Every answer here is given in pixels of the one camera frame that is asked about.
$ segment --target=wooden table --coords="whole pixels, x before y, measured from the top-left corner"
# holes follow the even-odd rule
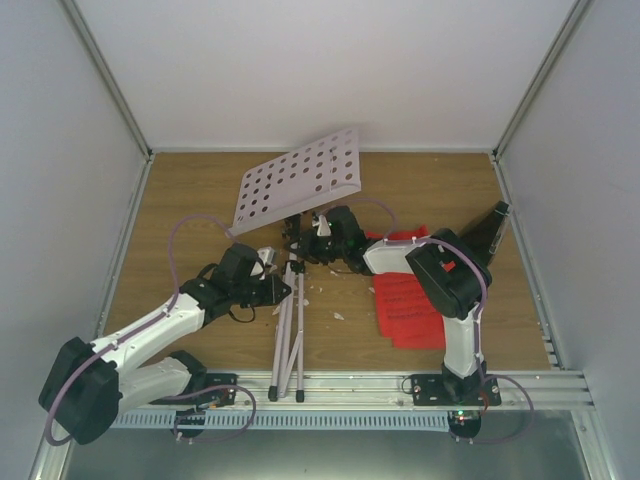
[[[173,225],[191,213],[232,216],[243,173],[277,157],[275,153],[159,154],[151,169],[133,236],[111,308],[106,333],[138,319],[171,293],[167,237]],[[429,231],[454,231],[484,213],[501,198],[486,155],[361,154],[363,190],[355,195],[388,203],[400,229],[426,224]],[[384,232],[388,215],[375,205],[353,207],[361,227]],[[282,245],[282,225],[240,236],[254,248]],[[229,246],[220,229],[192,221],[178,232],[175,260],[181,281],[207,263],[218,262]],[[285,252],[280,251],[280,261]],[[549,363],[515,241],[509,233],[491,265],[494,284],[483,315],[483,351],[490,369],[546,369]],[[400,350],[378,332],[371,279],[331,274],[309,266],[305,278],[305,368],[308,370],[438,369],[439,350]],[[273,360],[273,308],[257,310],[251,324],[229,317],[188,335],[161,353],[185,349],[210,368],[267,369]],[[339,313],[344,320],[334,318]]]

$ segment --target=wooden tabletop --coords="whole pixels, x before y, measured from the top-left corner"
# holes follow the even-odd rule
[[[167,237],[173,225],[191,213],[216,215],[232,223],[244,172],[277,157],[276,153],[159,154],[149,181],[106,333],[148,313],[171,294]],[[501,198],[486,155],[361,154],[362,192],[389,204],[400,229],[426,224],[460,230]],[[352,206],[361,227],[384,232],[390,226],[378,206]],[[281,250],[282,225],[248,232],[239,240],[254,248]],[[205,220],[185,224],[176,235],[174,252],[181,281],[193,278],[206,264],[218,262],[230,245],[221,230]],[[546,369],[549,363],[537,324],[520,257],[511,235],[491,265],[494,283],[483,315],[482,346],[493,370]],[[309,370],[438,369],[444,351],[401,350],[378,332],[371,278],[334,275],[310,265],[305,277],[305,368]],[[183,337],[157,358],[185,349],[210,368],[267,369],[273,361],[273,308],[257,309],[255,322],[239,324],[228,316]],[[344,320],[334,317],[338,313]]]

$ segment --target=white panel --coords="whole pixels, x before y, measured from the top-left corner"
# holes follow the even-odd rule
[[[231,231],[255,230],[360,190],[358,132],[349,128],[247,170]]]
[[[18,479],[58,349],[95,326],[142,156],[57,2],[0,2],[0,78],[0,465]]]
[[[573,0],[80,0],[155,149],[494,147]]]
[[[596,1],[508,147],[560,353],[638,478],[640,3]]]

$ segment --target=black rubber foot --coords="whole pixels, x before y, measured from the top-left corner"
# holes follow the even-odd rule
[[[271,385],[269,387],[269,400],[272,402],[277,402],[278,401],[278,387]]]

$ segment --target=brown wood surface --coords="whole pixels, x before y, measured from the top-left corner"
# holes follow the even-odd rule
[[[208,213],[231,224],[244,172],[274,153],[160,154],[151,169],[106,332],[118,330],[165,301],[171,293],[167,237],[185,215]],[[454,231],[481,215],[500,191],[485,155],[361,154],[363,190],[398,216],[401,229],[426,224],[429,231]],[[384,232],[390,222],[375,205],[353,207],[365,230]],[[282,245],[281,225],[240,236],[255,248]],[[220,260],[229,241],[204,220],[185,224],[174,246],[181,281]],[[483,315],[483,350],[491,369],[549,367],[527,281],[509,233],[491,266],[494,284]],[[401,350],[378,332],[371,279],[335,276],[311,265],[305,278],[305,368],[339,370],[437,369],[443,351]],[[257,310],[251,324],[222,317],[160,354],[185,349],[211,368],[271,369],[277,315]],[[334,318],[334,312],[344,320]]]

